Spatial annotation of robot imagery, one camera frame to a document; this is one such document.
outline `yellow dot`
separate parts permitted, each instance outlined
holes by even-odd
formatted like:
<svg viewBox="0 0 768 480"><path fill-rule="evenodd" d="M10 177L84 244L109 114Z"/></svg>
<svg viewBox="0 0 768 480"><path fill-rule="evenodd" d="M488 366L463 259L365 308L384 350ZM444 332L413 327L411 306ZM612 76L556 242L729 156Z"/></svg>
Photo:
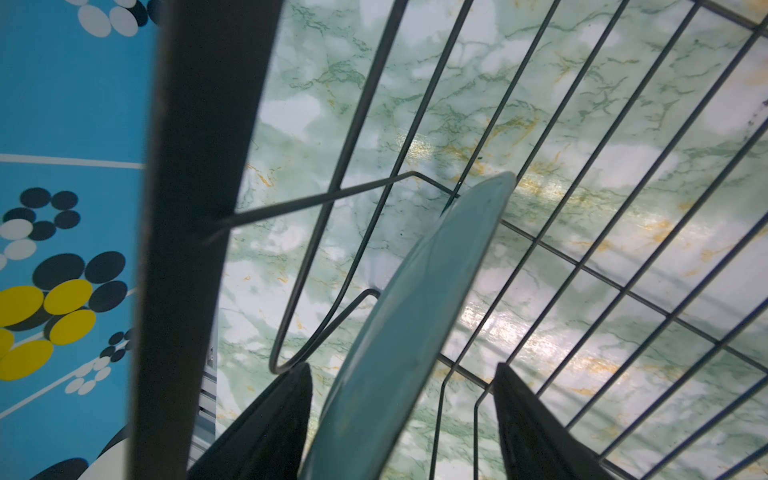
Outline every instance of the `yellow dot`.
<svg viewBox="0 0 768 480"><path fill-rule="evenodd" d="M17 346L0 360L0 380L11 382L37 372L53 355L53 344L35 340Z"/></svg>
<svg viewBox="0 0 768 480"><path fill-rule="evenodd" d="M86 336L95 324L95 313L90 310L78 310L57 321L48 338L54 345L69 345Z"/></svg>
<svg viewBox="0 0 768 480"><path fill-rule="evenodd" d="M0 359L8 353L12 346L13 333L10 333L6 329L0 329Z"/></svg>
<svg viewBox="0 0 768 480"><path fill-rule="evenodd" d="M69 280L57 286L45 297L45 311L54 315L74 312L85 305L94 287L87 280Z"/></svg>
<svg viewBox="0 0 768 480"><path fill-rule="evenodd" d="M36 286L14 286L1 291L0 326L23 322L37 312L42 304L43 292Z"/></svg>

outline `marble pattern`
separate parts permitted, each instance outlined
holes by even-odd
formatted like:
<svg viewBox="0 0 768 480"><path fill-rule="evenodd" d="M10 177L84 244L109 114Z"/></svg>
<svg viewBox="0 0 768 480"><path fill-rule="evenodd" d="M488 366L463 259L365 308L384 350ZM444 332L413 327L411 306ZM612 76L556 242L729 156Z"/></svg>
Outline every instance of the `marble pattern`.
<svg viewBox="0 0 768 480"><path fill-rule="evenodd" d="M550 7L542 0L475 0L401 171L453 187ZM506 220L536 235L659 55L690 0L632 0L513 193ZM759 21L765 2L723 0ZM238 210L326 189L391 2L290 0L260 106ZM616 0L562 2L465 186L517 173L613 15ZM344 186L386 176L442 51L461 2L412 0L373 99ZM669 143L749 31L700 10L598 156L545 241L577 260ZM588 266L626 283L766 117L768 45L761 38L674 148ZM635 286L672 310L768 210L768 141L759 142ZM283 358L325 316L349 270L381 190L336 202L289 329ZM342 306L383 288L447 200L421 180L395 185ZM318 208L233 231L219 303L217 432L273 378L266 361ZM760 234L681 315L722 338L765 296L768 239ZM499 227L444 353L456 358L530 246ZM573 269L538 247L502 297L462 365L486 381L515 348ZM617 291L580 272L512 363L537 389ZM317 416L346 351L373 305L366 300L310 359ZM663 320L624 298L541 397L567 422ZM768 316L732 344L768 362ZM712 344L673 324L573 428L599 450L615 439ZM439 388L435 366L383 478L426 478ZM642 476L762 373L721 353L655 412L609 459ZM472 406L481 390L453 376L437 478L472 474ZM713 478L768 440L763 392L705 435L656 478ZM503 478L492 399L480 410L481 478ZM737 478L765 478L768 459Z"/></svg>

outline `black dot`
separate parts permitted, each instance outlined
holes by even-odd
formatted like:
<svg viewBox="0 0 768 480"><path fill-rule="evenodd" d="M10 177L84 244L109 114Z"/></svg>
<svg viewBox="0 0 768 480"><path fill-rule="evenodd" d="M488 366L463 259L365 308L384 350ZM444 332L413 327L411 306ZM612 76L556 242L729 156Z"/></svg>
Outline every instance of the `black dot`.
<svg viewBox="0 0 768 480"><path fill-rule="evenodd" d="M122 283L119 280L105 283L91 294L91 299L88 301L88 307L96 313L112 310L120 305L120 302L123 301L127 292L128 287L125 283Z"/></svg>
<svg viewBox="0 0 768 480"><path fill-rule="evenodd" d="M131 15L136 18L136 25L143 27L147 24L147 20L149 20L149 16L147 15L147 9L144 8L144 5L142 5L139 0L136 0L136 5L126 8Z"/></svg>
<svg viewBox="0 0 768 480"><path fill-rule="evenodd" d="M88 469L88 462L83 458L70 458L51 465L30 480L76 480L86 469Z"/></svg>
<svg viewBox="0 0 768 480"><path fill-rule="evenodd" d="M80 278L85 261L74 253L61 253L43 260L32 274L32 282L40 290L53 290L67 280Z"/></svg>
<svg viewBox="0 0 768 480"><path fill-rule="evenodd" d="M8 220L16 220L17 218L27 220L29 223L34 223L35 212L28 208L14 208L5 212L5 215L2 216L2 221L7 222Z"/></svg>
<svg viewBox="0 0 768 480"><path fill-rule="evenodd" d="M119 362L121 358L125 356L125 350L119 349L117 352L113 353L111 357L109 357L109 360L111 362Z"/></svg>
<svg viewBox="0 0 768 480"><path fill-rule="evenodd" d="M19 200L25 207L40 208L48 205L48 202L51 201L51 194L44 188L29 188L22 192Z"/></svg>
<svg viewBox="0 0 768 480"><path fill-rule="evenodd" d="M91 283L113 280L125 268L125 257L120 252L99 253L85 267L85 278Z"/></svg>
<svg viewBox="0 0 768 480"><path fill-rule="evenodd" d="M161 10L163 8L163 1L162 0L149 0L147 3L147 13L149 14L149 18L154 22L155 25L160 24L160 20L162 20L162 13Z"/></svg>
<svg viewBox="0 0 768 480"><path fill-rule="evenodd" d="M76 227L80 223L80 214L74 210L64 210L56 215L53 219L53 223L56 227L67 230L72 227Z"/></svg>
<svg viewBox="0 0 768 480"><path fill-rule="evenodd" d="M110 345L117 345L123 339L123 333L117 332L113 336L109 337L108 343Z"/></svg>
<svg viewBox="0 0 768 480"><path fill-rule="evenodd" d="M36 326L42 325L43 323L49 321L52 317L53 315L46 312L45 309L41 306L37 312L33 313L32 316L23 322L16 323L15 325L8 325L6 326L6 329L11 330L12 332L24 332L26 330L31 330Z"/></svg>
<svg viewBox="0 0 768 480"><path fill-rule="evenodd" d="M56 210L69 210L78 204L78 196L69 190L63 190L51 198L51 206Z"/></svg>
<svg viewBox="0 0 768 480"><path fill-rule="evenodd" d="M49 221L43 220L42 222L35 222L32 225L32 232L29 234L29 239L37 240L39 242L53 237L54 233L56 233L56 226Z"/></svg>

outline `black frame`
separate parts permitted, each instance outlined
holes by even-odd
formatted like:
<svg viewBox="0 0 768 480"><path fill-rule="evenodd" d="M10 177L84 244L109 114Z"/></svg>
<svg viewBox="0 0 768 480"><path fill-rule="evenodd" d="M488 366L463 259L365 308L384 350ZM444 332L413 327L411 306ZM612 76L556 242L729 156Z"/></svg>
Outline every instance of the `black frame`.
<svg viewBox="0 0 768 480"><path fill-rule="evenodd" d="M539 137L534 150L518 172L518 181L525 175L538 149L543 145L549 132L556 124L560 113L564 110L580 84L581 79L587 74L591 62L597 56L608 34L620 18L629 1L621 0L618 4L598 43L589 54L545 131ZM266 77L282 0L269 0L265 2L232 0L225 4L213 4L204 0L185 0L183 4L178 0L165 2L164 30L161 36L160 54L157 60L155 102L147 162L147 183L144 193L144 228L141 248L142 264L140 268L141 287L137 298L136 318L136 331L141 342L141 348L137 349L131 378L131 435L133 441L131 442L128 456L130 478L166 480L169 478L184 478L186 476L187 454L189 452L194 418L197 414L197 396L203 375L208 346L207 340L214 317L230 229L237 225L265 220L266 218L288 214L311 206L323 205L270 355L270 370L274 373L285 372L299 361L307 359L322 341L366 297L379 297L377 290L367 289L360 293L338 316L334 317L362 259L365 248L386 204L392 185L400 180L414 176L426 180L432 186L448 194L449 199L445 205L446 209L458 197L461 185L472 169L472 165L485 141L488 139L498 116L505 107L535 49L538 47L541 36L546 31L559 3L560 0L552 0L551 7L543 19L531 47L515 72L515 76L502 96L490 123L453 188L444 186L418 172L410 171L400 174L400 169L419 128L422 117L429 106L432 94L439 82L464 20L472 6L472 0L464 0L389 177L343 190L340 189L359 132L366 119L371 100L376 92L376 86L379 83L389 50L392 47L407 5L407 0L395 0L382 34L381 42L372 61L370 73L363 87L346 141L339 155L328 192L235 214L234 207L237 191L245 165L248 144L253 133L253 125L256 120L257 107ZM736 25L741 25L751 30L752 35L734 56L710 90L704 95L701 102L694 108L689 118L684 122L672 141L593 242L587 253L577 260L547 244L543 241L547 229L554 223L556 216L568 202L568 199L574 193L579 182L594 163L602 148L611 139L612 134L623 121L634 102L639 98L644 87L671 51L674 43L701 8L705 8ZM716 339L678 317L715 276L762 230L768 223L768 214L760 219L755 227L744 236L672 312L666 311L632 291L635 283L661 255L666 246L671 243L690 218L707 202L707 199L722 184L726 176L749 153L750 148L768 129L768 121L760 125L755 134L750 137L738 154L720 172L694 206L688 210L675 228L667 235L667 238L643 263L626 285L620 285L585 265L602 240L608 235L611 228L629 208L653 173L675 148L688 128L707 106L707 103L717 93L754 43L761 36L768 37L766 33L767 26L768 15L761 23L756 24L711 0L691 0L691 9L685 19L680 23L679 28L674 32L657 60L648 70L636 91L631 95L621 113L608 129L594 153L590 156L578 176L576 176L568 192L564 195L539 233L533 236L506 220L500 221L502 226L530 240L531 246L502 287L457 359L454 361L442 354L438 357L438 360L450 367L450 370L445 377L440 392L438 416L435 426L435 441L432 446L430 478L434 478L435 474L437 448L439 445L439 426L442 419L445 387L454 372L484 389L475 404L474 475L475 479L478 478L478 408L483 399L489 393L492 393L493 385L486 383L467 371L459 363L536 247L542 247L568 261L574 265L574 269L545 307L545 310L534 321L530 330L526 332L522 340L515 347L515 350L507 359L507 365L520 352L526 341L531 337L579 271L583 270L591 274L617 291L617 295L611 304L598 317L598 320L589 328L576 346L566 355L554 373L536 392L536 396L540 396L554 382L568 361L575 356L577 351L586 343L624 296L629 296L643 303L665 317L665 320L657 329L648 336L621 368L603 385L598 393L566 425L567 429L572 427L602 397L615 383L621 373L626 371L632 362L671 323L683 326L713 344L707 354L641 414L637 421L633 422L630 427L621 433L607 449L603 452L593 452L594 457L614 474L627 480L636 480L634 476L614 465L606 457L718 352L724 350L735 355L763 372L765 376L723 411L702 425L688 439L685 439L661 462L654 466L643 479L651 478L658 473L685 448L692 445L718 422L744 404L745 401L753 398L757 392L768 384L768 368L728 345L732 339L746 329L768 308L768 299L763 301L722 339ZM384 191L379 198L352 266L347 273L347 278L333 306L317 331L300 351L285 364L278 365L280 349L303 285L309 275L310 267L312 266L333 207L333 201L377 187L384 187ZM173 343L167 341L167 339L171 338L174 339ZM765 445L718 478L731 478L767 452L768 445Z"/></svg>

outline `teal plate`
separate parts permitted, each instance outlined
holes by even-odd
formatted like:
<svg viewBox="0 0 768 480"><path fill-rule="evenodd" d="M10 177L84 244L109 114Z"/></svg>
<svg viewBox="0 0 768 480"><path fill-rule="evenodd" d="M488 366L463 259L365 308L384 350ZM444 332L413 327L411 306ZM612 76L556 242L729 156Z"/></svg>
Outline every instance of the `teal plate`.
<svg viewBox="0 0 768 480"><path fill-rule="evenodd" d="M379 477L515 187L471 188L400 264L331 387L303 480Z"/></svg>

